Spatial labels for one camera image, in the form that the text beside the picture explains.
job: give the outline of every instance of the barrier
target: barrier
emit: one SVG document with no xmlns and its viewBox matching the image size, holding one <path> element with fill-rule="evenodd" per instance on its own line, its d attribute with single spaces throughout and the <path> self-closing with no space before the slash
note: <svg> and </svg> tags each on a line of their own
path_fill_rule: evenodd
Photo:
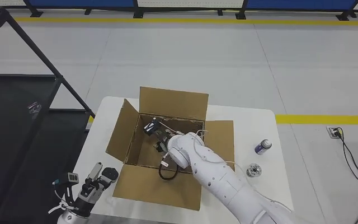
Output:
<svg viewBox="0 0 358 224">
<path fill-rule="evenodd" d="M 37 9 L 77 8 L 84 9 L 85 15 L 91 10 L 134 12 L 134 18 L 143 18 L 146 12 L 204 11 L 216 10 L 219 16 L 225 10 L 238 10 L 236 19 L 246 19 L 246 10 L 259 11 L 320 11 L 342 12 L 339 20 L 355 17 L 358 0 L 0 0 L 0 6 L 7 8 L 26 7 L 32 17 L 41 16 Z"/>
</svg>

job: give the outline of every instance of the blue can label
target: blue can label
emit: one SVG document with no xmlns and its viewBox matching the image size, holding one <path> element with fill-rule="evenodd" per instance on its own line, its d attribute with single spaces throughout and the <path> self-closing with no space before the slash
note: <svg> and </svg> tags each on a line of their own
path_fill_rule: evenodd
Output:
<svg viewBox="0 0 358 224">
<path fill-rule="evenodd" d="M 264 152 L 266 152 L 267 149 L 265 149 L 262 144 L 258 144 L 258 146 L 255 147 L 255 153 L 261 155 L 263 154 Z"/>
</svg>

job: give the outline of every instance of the box flap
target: box flap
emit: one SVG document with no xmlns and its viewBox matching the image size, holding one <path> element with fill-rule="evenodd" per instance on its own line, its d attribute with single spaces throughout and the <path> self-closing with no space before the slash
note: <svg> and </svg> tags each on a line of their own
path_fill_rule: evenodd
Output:
<svg viewBox="0 0 358 224">
<path fill-rule="evenodd" d="M 207 147 L 211 148 L 225 161 L 235 160 L 234 147 L 234 121 L 232 120 L 215 120 L 206 121 L 204 142 Z"/>
<path fill-rule="evenodd" d="M 208 94 L 140 87 L 139 112 L 205 120 Z"/>
<path fill-rule="evenodd" d="M 171 176 L 174 172 L 162 171 Z M 170 181 L 161 179 L 157 169 L 124 165 L 113 197 L 166 204 L 193 210 L 200 209 L 201 185 L 191 174 L 178 173 Z"/>
<path fill-rule="evenodd" d="M 108 154 L 122 162 L 125 162 L 138 116 L 139 113 L 137 110 L 134 109 L 127 99 L 124 99 L 123 106 L 106 150 Z"/>
</svg>

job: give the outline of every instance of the blue wall panel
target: blue wall panel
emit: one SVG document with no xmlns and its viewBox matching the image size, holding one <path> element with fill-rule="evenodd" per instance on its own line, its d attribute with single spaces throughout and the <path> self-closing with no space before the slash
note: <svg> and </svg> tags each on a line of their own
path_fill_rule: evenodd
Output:
<svg viewBox="0 0 358 224">
<path fill-rule="evenodd" d="M 248 0 L 248 8 L 346 10 L 354 0 Z"/>
<path fill-rule="evenodd" d="M 132 0 L 30 0 L 33 6 L 132 7 Z"/>
</svg>

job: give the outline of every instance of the spray can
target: spray can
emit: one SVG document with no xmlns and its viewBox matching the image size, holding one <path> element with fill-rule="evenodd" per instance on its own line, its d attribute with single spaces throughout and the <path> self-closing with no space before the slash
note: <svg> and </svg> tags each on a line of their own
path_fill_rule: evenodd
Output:
<svg viewBox="0 0 358 224">
<path fill-rule="evenodd" d="M 264 139 L 264 140 L 262 140 L 262 142 L 260 142 L 260 144 L 258 144 L 258 146 L 255 147 L 255 152 L 259 155 L 262 155 L 269 148 L 271 148 L 271 146 L 272 146 L 272 143 L 269 140 Z"/>
</svg>

